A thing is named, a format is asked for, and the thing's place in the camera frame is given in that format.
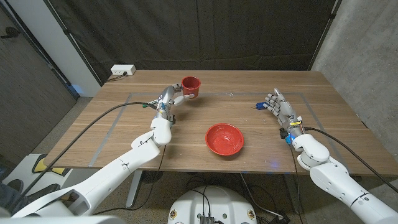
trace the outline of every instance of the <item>wire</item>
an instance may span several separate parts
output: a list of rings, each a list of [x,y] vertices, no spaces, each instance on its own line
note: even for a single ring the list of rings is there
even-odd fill
[[[162,159],[160,160],[159,168],[157,169],[156,172],[160,171],[160,167],[162,166],[162,162],[163,162],[164,152],[165,152],[165,151],[166,151],[166,146],[164,146],[164,150],[163,150],[163,154],[162,154]],[[149,197],[150,197],[150,194],[152,193],[152,189],[154,188],[154,185],[155,185],[156,182],[152,183],[152,186],[150,187],[150,190],[149,190],[149,193],[148,193],[148,196],[147,196],[145,202],[144,202],[142,205],[140,205],[139,207],[137,207],[137,208],[124,208],[124,207],[110,208],[110,209],[107,209],[107,210],[103,210],[103,211],[94,213],[93,215],[99,215],[99,214],[102,214],[102,213],[105,213],[105,212],[110,212],[110,211],[115,211],[115,210],[135,211],[135,210],[138,210],[138,209],[142,208],[142,207],[148,202]]]
[[[257,220],[260,221],[260,224],[262,224],[262,221],[264,221],[264,222],[266,222],[266,223],[269,224],[269,221],[268,221],[266,218],[260,217],[260,216],[258,216],[258,215],[256,215],[256,218],[258,218]]]
[[[265,208],[263,208],[263,207],[261,207],[260,205],[257,204],[257,202],[253,199],[253,196],[251,195],[251,192],[250,192],[250,190],[249,190],[249,187],[248,187],[246,181],[244,180],[242,173],[240,173],[240,174],[241,174],[241,178],[242,178],[242,180],[243,180],[243,183],[245,184],[245,186],[246,186],[246,188],[247,188],[247,190],[248,190],[248,192],[249,192],[250,198],[251,198],[251,200],[253,201],[253,203],[254,203],[257,207],[259,207],[261,210],[263,210],[263,211],[265,211],[265,212],[269,212],[269,213],[271,213],[271,214],[274,214],[274,215],[276,215],[276,216],[278,216],[278,217],[280,217],[280,218],[283,219],[283,218],[284,218],[283,215],[279,215],[278,213],[273,212],[273,211],[270,211],[270,210],[268,210],[268,209],[265,209]]]
[[[210,214],[210,202],[209,202],[209,199],[207,198],[207,196],[206,196],[204,193],[201,193],[201,192],[199,192],[199,191],[197,191],[197,190],[195,190],[195,189],[190,189],[190,190],[191,190],[191,191],[194,191],[194,192],[197,192],[197,193],[203,195],[203,198],[206,198],[207,204],[208,204],[208,206],[209,206],[209,214]],[[203,200],[203,216],[205,216],[205,200]]]
[[[154,188],[154,185],[155,185],[155,182],[154,182],[154,183],[152,184],[152,186],[150,187],[149,194],[148,194],[148,196],[147,196],[145,202],[144,202],[141,206],[139,206],[139,207],[137,207],[137,208],[122,208],[122,207],[120,207],[120,208],[111,208],[111,209],[107,209],[107,210],[103,210],[103,211],[94,213],[93,215],[99,215],[99,214],[102,214],[102,213],[105,213],[105,212],[110,212],[110,211],[115,211],[115,210],[128,210],[128,211],[135,211],[135,210],[138,210],[138,209],[142,208],[142,207],[148,202],[149,197],[150,197],[150,194],[152,193],[152,189]]]
[[[111,109],[105,111],[103,114],[101,114],[99,117],[97,117],[96,119],[94,119],[85,129],[83,129],[73,140],[72,142],[69,143],[69,145],[59,154],[56,156],[56,158],[43,170],[43,172],[41,172],[39,174],[39,176],[36,177],[35,180],[33,180],[33,182],[31,184],[29,184],[29,186],[27,186],[27,188],[25,189],[25,191],[23,191],[23,193],[21,193],[21,195],[19,196],[18,200],[15,200],[13,204],[10,205],[10,210],[15,209],[15,207],[17,206],[17,204],[25,197],[25,195],[28,193],[28,191],[30,191],[32,189],[32,187],[43,177],[43,175],[49,171],[52,166],[72,147],[72,145],[93,125],[95,124],[98,120],[100,120],[103,116],[107,115],[109,112],[120,108],[122,106],[127,106],[127,105],[148,105],[147,103],[143,103],[143,102],[131,102],[131,103],[123,103],[117,106],[112,107]],[[148,105],[153,109],[156,109],[156,107],[154,105]]]
[[[123,75],[120,75],[120,76],[118,76],[118,77],[115,77],[115,78],[111,78],[111,79],[109,79],[108,81],[106,81],[106,82],[114,82],[114,81],[118,81],[119,79],[121,79],[121,78],[123,78],[123,77],[126,77],[127,76],[127,72],[123,72]]]
[[[189,185],[190,183],[192,183],[192,182],[199,182],[199,183],[206,184],[206,187],[205,187],[205,189],[203,190],[203,193],[201,193],[201,192],[199,192],[199,191],[197,191],[197,190],[189,189],[189,188],[188,188],[188,185]],[[207,182],[207,181],[206,181],[204,178],[202,178],[202,177],[193,176],[193,177],[191,177],[191,178],[188,180],[187,184],[185,185],[185,188],[188,189],[188,190],[192,190],[192,191],[194,191],[194,192],[198,192],[199,194],[202,194],[202,195],[203,195],[203,213],[202,213],[203,216],[205,216],[205,198],[206,198],[207,204],[208,204],[208,206],[209,206],[209,213],[208,213],[208,216],[211,217],[210,202],[209,202],[208,198],[207,198],[206,195],[205,195],[205,191],[206,191],[206,188],[207,188],[208,185],[209,185],[209,182]]]
[[[206,191],[207,186],[209,186],[209,184],[206,184],[206,187],[203,190],[203,213],[205,212],[205,191]]]
[[[360,158],[359,155],[357,155],[352,149],[350,149],[348,146],[346,146],[344,143],[342,143],[340,140],[337,138],[331,136],[330,134],[321,131],[316,128],[310,128],[310,127],[304,127],[304,130],[306,131],[317,131],[321,134],[324,134],[328,136],[329,138],[335,140],[338,144],[341,144],[344,148],[346,148],[352,155],[354,155],[359,161],[361,161],[369,170],[371,170],[378,178],[380,178],[385,184],[387,184],[392,190],[398,193],[398,189],[395,188],[392,184],[390,184],[384,177],[382,177],[376,170],[374,170],[369,164],[367,164],[362,158]]]
[[[275,200],[274,200],[274,198],[272,197],[272,195],[271,195],[268,191],[266,191],[266,190],[265,190],[264,188],[262,188],[261,186],[258,186],[258,185],[255,185],[255,184],[249,184],[249,188],[252,188],[252,187],[258,187],[258,188],[260,188],[261,190],[263,190],[263,191],[271,198],[272,203],[274,204],[275,211],[278,211],[278,209],[277,209],[277,207],[276,207]]]
[[[292,145],[289,144],[289,147],[290,147],[290,152],[292,153],[292,157],[293,157],[294,169],[296,170],[297,201],[298,201],[298,217],[300,217],[300,222],[301,222],[301,224],[303,224],[303,220],[302,220],[301,213],[300,213],[300,208],[303,209],[303,207],[302,207],[301,202],[300,202],[299,173],[297,172],[296,158],[294,157],[294,154],[293,154]]]

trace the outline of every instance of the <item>blue connector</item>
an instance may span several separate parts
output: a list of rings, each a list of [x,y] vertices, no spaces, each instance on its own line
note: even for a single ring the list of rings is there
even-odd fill
[[[285,141],[286,141],[286,143],[288,144],[288,145],[291,145],[292,144],[292,141],[295,139],[295,137],[293,136],[293,135],[291,135],[291,134],[289,134],[286,138],[285,138]]]
[[[269,106],[269,104],[267,102],[256,103],[256,109],[257,110],[264,110],[265,109],[264,104]]]

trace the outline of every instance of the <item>concrete wall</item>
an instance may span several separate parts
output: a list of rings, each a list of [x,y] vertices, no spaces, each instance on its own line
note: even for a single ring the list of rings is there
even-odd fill
[[[398,1],[343,0],[312,70],[398,161]]]
[[[95,96],[100,85],[41,0],[9,0],[36,39],[80,96]]]

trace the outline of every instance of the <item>wooden table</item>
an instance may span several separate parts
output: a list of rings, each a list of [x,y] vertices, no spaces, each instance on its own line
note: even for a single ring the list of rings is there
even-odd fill
[[[105,84],[47,156],[48,164],[93,119],[128,101],[151,101],[185,76],[201,80],[199,97],[173,106],[177,123],[172,140],[142,170],[295,173],[294,159],[279,137],[279,124],[267,110],[253,107],[277,87],[303,118],[343,141],[380,174],[398,175],[398,164],[320,72],[138,70]],[[94,124],[56,163],[57,167],[100,168],[131,149],[131,142],[150,130],[155,111],[142,106],[115,110]],[[223,157],[205,143],[216,123],[238,127],[244,136],[239,153]],[[321,134],[314,135],[352,174],[371,172],[346,149]],[[298,164],[299,174],[308,174]]]

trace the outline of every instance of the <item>red cup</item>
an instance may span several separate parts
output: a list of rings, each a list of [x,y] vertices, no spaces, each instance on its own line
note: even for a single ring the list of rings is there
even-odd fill
[[[194,99],[199,94],[199,86],[200,79],[197,77],[185,77],[181,81],[182,84],[182,93],[184,95],[194,94],[195,96],[191,99]]]

